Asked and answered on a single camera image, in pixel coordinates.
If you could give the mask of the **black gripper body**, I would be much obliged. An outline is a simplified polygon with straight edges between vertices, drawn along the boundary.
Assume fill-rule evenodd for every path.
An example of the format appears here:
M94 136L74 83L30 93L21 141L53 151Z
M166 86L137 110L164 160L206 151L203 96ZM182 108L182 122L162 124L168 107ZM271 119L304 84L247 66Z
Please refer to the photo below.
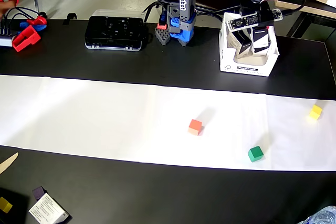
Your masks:
M251 0L241 0L239 14L242 18L249 15L257 14L259 19L270 19L271 9L267 1L253 2Z

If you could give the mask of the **operator bare hand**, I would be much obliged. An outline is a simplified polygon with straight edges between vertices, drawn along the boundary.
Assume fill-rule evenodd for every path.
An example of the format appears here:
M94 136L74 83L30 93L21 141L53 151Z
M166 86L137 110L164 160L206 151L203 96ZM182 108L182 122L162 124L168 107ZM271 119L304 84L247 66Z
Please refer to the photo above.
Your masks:
M8 10L16 6L16 0L0 2L0 19L7 13Z

